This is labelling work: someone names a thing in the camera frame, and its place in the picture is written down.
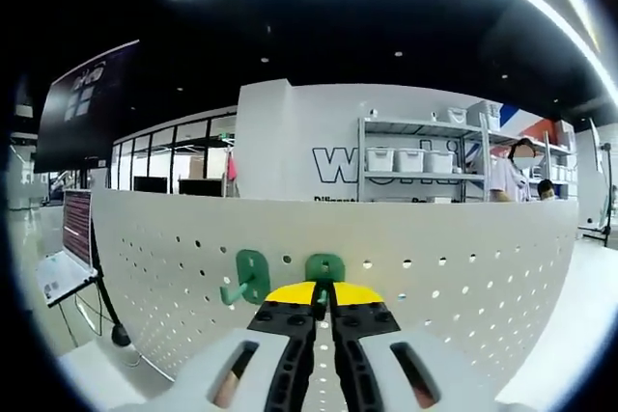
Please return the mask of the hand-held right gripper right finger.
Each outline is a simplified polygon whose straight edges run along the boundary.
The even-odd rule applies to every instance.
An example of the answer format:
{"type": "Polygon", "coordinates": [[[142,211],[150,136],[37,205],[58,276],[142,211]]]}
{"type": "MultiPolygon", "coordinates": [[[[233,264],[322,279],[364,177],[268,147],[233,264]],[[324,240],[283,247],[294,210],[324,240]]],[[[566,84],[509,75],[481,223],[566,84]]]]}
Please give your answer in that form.
{"type": "Polygon", "coordinates": [[[440,339],[403,329],[372,289],[328,289],[335,365],[350,411],[495,411],[465,357],[440,339]]]}

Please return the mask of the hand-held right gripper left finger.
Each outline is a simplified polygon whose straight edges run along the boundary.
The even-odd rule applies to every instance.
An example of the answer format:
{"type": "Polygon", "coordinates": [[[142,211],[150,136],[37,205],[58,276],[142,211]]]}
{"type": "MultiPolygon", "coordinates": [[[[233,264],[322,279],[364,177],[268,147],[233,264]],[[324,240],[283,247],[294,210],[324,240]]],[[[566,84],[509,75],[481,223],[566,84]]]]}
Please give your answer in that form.
{"type": "Polygon", "coordinates": [[[196,354],[171,388],[173,411],[299,411],[313,372],[320,285],[269,294],[244,329],[196,354]]]}

